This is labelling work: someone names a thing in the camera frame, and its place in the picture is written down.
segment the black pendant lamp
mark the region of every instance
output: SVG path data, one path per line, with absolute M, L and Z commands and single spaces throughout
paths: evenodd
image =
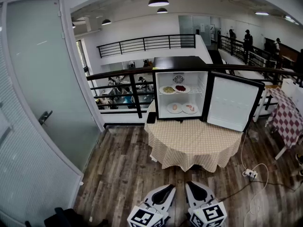
M 109 19 L 104 19 L 103 22 L 102 22 L 102 25 L 109 25 L 111 23 L 112 22 Z
M 168 11 L 165 8 L 159 8 L 157 13 L 168 13 Z
M 150 7 L 159 7 L 159 6 L 165 6 L 169 5 L 168 0 L 150 0 L 148 3 L 148 6 Z

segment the plate of food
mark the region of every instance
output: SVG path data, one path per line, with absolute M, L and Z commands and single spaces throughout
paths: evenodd
M 167 110 L 172 114 L 178 114 L 182 112 L 182 105 L 178 103 L 172 103 L 167 105 Z
M 195 114 L 198 112 L 198 106 L 196 104 L 186 103 L 182 105 L 182 110 L 187 114 Z
M 159 91 L 163 94 L 175 94 L 176 91 L 172 86 L 162 86 L 160 87 Z
M 174 85 L 172 85 L 172 88 L 179 93 L 189 93 L 190 92 L 190 86 L 187 86 L 184 84 L 174 84 Z

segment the checkered tablecloth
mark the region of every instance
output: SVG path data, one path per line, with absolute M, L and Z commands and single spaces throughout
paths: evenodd
M 269 89 L 268 92 L 278 104 L 268 118 L 265 127 L 274 126 L 281 135 L 285 146 L 291 148 L 303 134 L 303 117 L 297 111 L 292 100 L 280 88 Z
M 152 102 L 148 112 L 155 112 Z M 187 171 L 192 165 L 200 165 L 214 172 L 217 165 L 225 167 L 231 156 L 238 151 L 242 132 L 222 128 L 198 119 L 182 123 L 156 120 L 145 123 L 149 134 L 151 155 L 162 164 L 162 169 L 179 166 Z

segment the power strip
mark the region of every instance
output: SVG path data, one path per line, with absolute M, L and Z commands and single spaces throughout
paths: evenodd
M 243 172 L 243 176 L 249 176 L 251 179 L 256 179 L 258 176 L 258 173 L 256 171 L 246 169 L 246 171 Z

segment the white cable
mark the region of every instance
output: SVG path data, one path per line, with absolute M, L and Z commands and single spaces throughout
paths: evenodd
M 245 165 L 243 164 L 243 160 L 242 160 L 242 152 L 243 152 L 243 145 L 244 145 L 244 142 L 245 142 L 245 139 L 246 139 L 246 134 L 247 134 L 247 130 L 245 131 L 245 138 L 244 138 L 244 141 L 242 143 L 242 148 L 241 148 L 241 162 L 242 162 L 242 165 L 243 167 L 245 168 L 245 170 L 247 170 L 247 168 L 245 167 Z
M 263 192 L 263 190 L 266 188 L 267 183 L 268 183 L 269 171 L 268 171 L 268 168 L 267 168 L 267 166 L 266 166 L 265 164 L 260 163 L 260 164 L 256 165 L 256 166 L 252 169 L 252 171 L 253 171 L 256 167 L 258 167 L 259 165 L 263 165 L 263 166 L 266 167 L 266 170 L 267 170 L 267 180 L 266 180 L 266 184 L 265 184 L 264 188 L 262 188 L 262 190 L 259 191 L 259 192 L 250 200 L 250 205 L 251 205 L 251 202 L 255 199 L 255 197 L 258 196 L 261 192 Z M 252 215 L 256 215 L 257 213 L 259 213 L 259 211 L 260 211 L 260 206 L 258 206 L 258 210 L 257 210 L 255 213 L 251 212 L 251 208 L 249 208 L 249 211 L 246 213 L 245 218 L 244 218 L 244 227 L 245 227 L 245 220 L 246 220 L 246 217 L 248 216 L 248 214 L 251 213 Z

